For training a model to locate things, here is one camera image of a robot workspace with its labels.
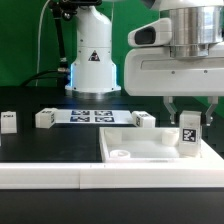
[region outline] triangular warning sticker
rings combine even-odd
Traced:
[[[94,52],[92,53],[92,55],[91,55],[90,58],[89,58],[89,61],[100,61],[100,58],[99,58],[99,56],[98,56],[98,54],[97,54],[96,51],[94,51]]]

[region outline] black table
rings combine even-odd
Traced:
[[[206,111],[193,98],[176,99],[179,111]],[[99,125],[55,125],[36,129],[34,116],[43,108],[144,110],[158,127],[170,125],[161,97],[115,97],[105,101],[72,99],[56,88],[0,88],[0,112],[16,111],[18,133],[2,136],[0,161],[102,162]],[[203,139],[223,155],[223,119],[214,116]],[[224,189],[1,190],[0,223],[220,223]]]

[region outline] white cube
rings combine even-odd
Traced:
[[[180,115],[179,153],[197,157],[201,151],[201,112],[183,111]]]
[[[17,133],[16,112],[8,111],[1,113],[1,133]]]
[[[36,128],[50,128],[55,124],[56,108],[45,108],[35,115]]]
[[[132,112],[133,124],[141,128],[155,128],[156,118],[145,111]]]

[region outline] white tray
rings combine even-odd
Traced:
[[[148,162],[214,162],[223,159],[203,140],[201,153],[196,158],[181,158],[177,147],[162,143],[162,133],[170,128],[100,128],[102,159],[106,163]],[[130,158],[111,158],[113,150],[125,150]]]

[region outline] sticker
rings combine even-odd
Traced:
[[[50,114],[50,113],[52,113],[52,111],[50,111],[50,110],[48,110],[48,111],[44,110],[44,111],[42,112],[42,114]]]
[[[54,114],[51,115],[51,123],[54,123]]]
[[[136,117],[136,125],[140,127],[140,118]]]
[[[115,122],[113,117],[95,117],[95,121],[100,123],[100,122]]]
[[[71,117],[70,122],[87,123],[90,122],[90,117]]]
[[[196,130],[183,129],[183,141],[184,142],[196,142]]]
[[[113,113],[111,110],[101,110],[101,111],[95,111],[95,115],[97,116],[113,116]]]
[[[72,115],[84,115],[84,116],[86,115],[86,116],[89,116],[90,111],[89,110],[73,110]]]
[[[13,115],[3,115],[3,117],[10,118],[10,117],[14,117],[14,116]]]
[[[100,61],[100,58],[99,58],[99,56],[98,56],[98,54],[97,54],[96,51],[94,51],[94,52],[92,53],[92,55],[91,55],[90,58],[89,58],[89,61]]]
[[[149,117],[148,114],[139,114],[140,117]]]

